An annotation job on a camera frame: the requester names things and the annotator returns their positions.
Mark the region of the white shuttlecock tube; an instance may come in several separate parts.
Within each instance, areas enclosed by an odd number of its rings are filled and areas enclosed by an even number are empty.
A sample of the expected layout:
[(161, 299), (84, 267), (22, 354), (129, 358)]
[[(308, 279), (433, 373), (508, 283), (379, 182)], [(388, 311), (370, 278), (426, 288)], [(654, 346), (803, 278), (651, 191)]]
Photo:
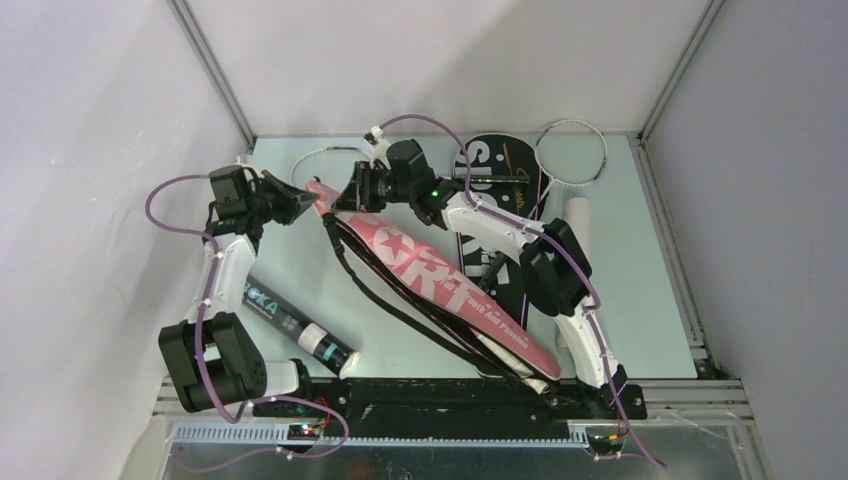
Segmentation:
[[(591, 208), (590, 201), (584, 197), (575, 197), (567, 200), (564, 206), (565, 221), (571, 226), (580, 247), (587, 260), (591, 259)], [(575, 308), (575, 313), (568, 317), (568, 322), (557, 324), (556, 347), (560, 352), (569, 349), (571, 334), (568, 327), (577, 318), (580, 319), (582, 309), (586, 300), (583, 299)]]

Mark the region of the pink racket cover bag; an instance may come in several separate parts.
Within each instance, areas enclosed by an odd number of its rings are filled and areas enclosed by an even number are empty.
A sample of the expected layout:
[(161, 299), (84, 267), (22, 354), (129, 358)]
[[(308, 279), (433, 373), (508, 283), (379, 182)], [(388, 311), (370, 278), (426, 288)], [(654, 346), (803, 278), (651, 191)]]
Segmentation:
[(356, 256), (428, 320), (421, 323), (398, 313), (410, 327), (481, 372), (519, 379), (476, 333), (513, 353), (537, 378), (550, 382), (560, 377), (558, 361), (438, 250), (376, 214), (333, 212), (339, 193), (318, 180), (307, 182), (306, 188), (320, 196), (313, 207), (339, 261), (344, 262), (347, 254)]

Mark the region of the black shuttlecock tube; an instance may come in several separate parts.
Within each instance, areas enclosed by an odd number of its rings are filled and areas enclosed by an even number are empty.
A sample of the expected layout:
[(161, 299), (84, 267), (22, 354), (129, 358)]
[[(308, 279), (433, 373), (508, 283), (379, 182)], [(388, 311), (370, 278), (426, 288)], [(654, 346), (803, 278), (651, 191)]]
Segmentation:
[(348, 378), (357, 366), (361, 356), (358, 350), (330, 333), (252, 274), (245, 282), (243, 304), (339, 379)]

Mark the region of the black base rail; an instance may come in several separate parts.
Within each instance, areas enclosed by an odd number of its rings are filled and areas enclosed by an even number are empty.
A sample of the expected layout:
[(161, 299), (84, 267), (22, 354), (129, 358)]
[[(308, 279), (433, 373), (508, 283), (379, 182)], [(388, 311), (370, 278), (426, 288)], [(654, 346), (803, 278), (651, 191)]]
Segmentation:
[(316, 378), (306, 397), (324, 399), (361, 440), (567, 441), (578, 420), (648, 416), (637, 385), (621, 387), (614, 399), (572, 380), (538, 395), (502, 379)]

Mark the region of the black racket cover bag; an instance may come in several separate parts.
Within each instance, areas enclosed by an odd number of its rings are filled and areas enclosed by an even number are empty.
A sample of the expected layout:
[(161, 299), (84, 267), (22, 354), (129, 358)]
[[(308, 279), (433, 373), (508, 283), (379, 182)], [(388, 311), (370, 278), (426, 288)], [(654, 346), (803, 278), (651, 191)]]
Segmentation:
[[(524, 218), (540, 218), (538, 202), (548, 180), (528, 141), (506, 133), (486, 133), (470, 138), (465, 147), (471, 159), (471, 189), (480, 199)], [(457, 236), (457, 246), (463, 273), (481, 283), (498, 251), (464, 234)], [(482, 289), (522, 328), (528, 327), (529, 301), (515, 262), (506, 260), (496, 278)]]

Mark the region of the white black racket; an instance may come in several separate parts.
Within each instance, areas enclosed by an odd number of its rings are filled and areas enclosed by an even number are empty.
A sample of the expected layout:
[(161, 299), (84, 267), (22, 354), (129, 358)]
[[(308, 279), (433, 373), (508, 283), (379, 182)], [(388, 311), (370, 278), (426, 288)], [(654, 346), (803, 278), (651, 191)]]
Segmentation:
[(538, 186), (528, 218), (539, 220), (554, 185), (581, 189), (598, 180), (608, 161), (604, 134), (579, 119), (561, 119), (546, 126), (533, 142)]

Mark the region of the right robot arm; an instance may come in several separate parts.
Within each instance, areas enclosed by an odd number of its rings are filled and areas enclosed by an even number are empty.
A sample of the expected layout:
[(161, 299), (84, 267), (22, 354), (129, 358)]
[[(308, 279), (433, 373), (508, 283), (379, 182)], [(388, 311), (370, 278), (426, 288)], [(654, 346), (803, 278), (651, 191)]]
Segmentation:
[(617, 411), (627, 422), (628, 376), (595, 317), (600, 297), (571, 225), (525, 219), (483, 201), (469, 186), (436, 175), (413, 139), (390, 142), (373, 131), (364, 140), (370, 158), (356, 163), (333, 211), (373, 214), (388, 204), (406, 204), (423, 224), (473, 236), (505, 254), (519, 265), (531, 304), (565, 335), (577, 379), (585, 385), (585, 411), (596, 418)]

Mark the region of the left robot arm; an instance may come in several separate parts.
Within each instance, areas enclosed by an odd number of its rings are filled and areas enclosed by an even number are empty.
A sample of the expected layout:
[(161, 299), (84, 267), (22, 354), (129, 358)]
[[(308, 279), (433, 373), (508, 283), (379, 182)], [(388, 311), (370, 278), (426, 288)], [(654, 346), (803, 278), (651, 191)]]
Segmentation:
[(241, 164), (204, 178), (214, 198), (202, 229), (168, 225), (153, 215), (153, 200), (175, 179), (155, 187), (146, 199), (147, 218), (163, 230), (200, 237), (204, 259), (185, 317), (160, 330), (158, 346), (184, 410), (216, 410), (235, 424), (268, 384), (264, 359), (237, 314), (264, 227), (293, 224), (319, 196)]

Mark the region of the white racket under pink racket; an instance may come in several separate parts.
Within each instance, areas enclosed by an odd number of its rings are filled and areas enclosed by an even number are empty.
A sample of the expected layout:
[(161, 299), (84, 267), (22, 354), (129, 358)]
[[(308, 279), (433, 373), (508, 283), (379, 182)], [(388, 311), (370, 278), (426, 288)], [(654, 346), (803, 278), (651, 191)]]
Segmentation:
[[(357, 162), (370, 163), (370, 155), (355, 147), (330, 146), (310, 151), (298, 158), (290, 167), (288, 183), (303, 187), (308, 181), (320, 180), (339, 189), (346, 185)], [(528, 174), (472, 173), (472, 186), (516, 186), (530, 185)]]

